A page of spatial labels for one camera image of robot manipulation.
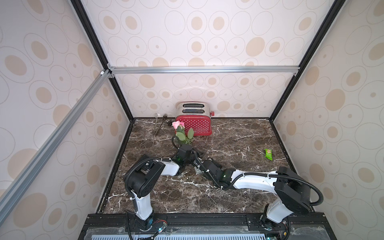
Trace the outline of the peach rose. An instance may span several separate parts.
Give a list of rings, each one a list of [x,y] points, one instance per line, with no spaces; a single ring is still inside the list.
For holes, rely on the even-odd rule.
[[[182,125],[176,128],[176,137],[179,139],[181,144],[191,144],[194,140],[194,129],[189,128],[188,131]]]

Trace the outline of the white tape dispenser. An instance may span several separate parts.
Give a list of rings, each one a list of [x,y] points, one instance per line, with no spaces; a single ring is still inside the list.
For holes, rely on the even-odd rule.
[[[203,173],[198,167],[194,167],[194,169],[197,175],[200,175]]]

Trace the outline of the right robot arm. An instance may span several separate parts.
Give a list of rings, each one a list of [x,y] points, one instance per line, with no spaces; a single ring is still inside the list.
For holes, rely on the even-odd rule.
[[[277,195],[277,199],[265,207],[261,217],[264,226],[279,224],[291,214],[305,215],[311,210],[309,183],[286,167],[268,173],[222,170],[214,161],[203,162],[200,158],[193,165],[198,174],[223,191],[253,189]]]

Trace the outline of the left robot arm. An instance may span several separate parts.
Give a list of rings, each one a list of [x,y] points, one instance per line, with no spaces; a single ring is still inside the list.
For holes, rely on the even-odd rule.
[[[178,176],[193,165],[202,152],[191,145],[181,145],[170,158],[142,155],[124,175],[125,189],[134,203],[135,215],[141,221],[153,217],[150,193],[160,176]]]

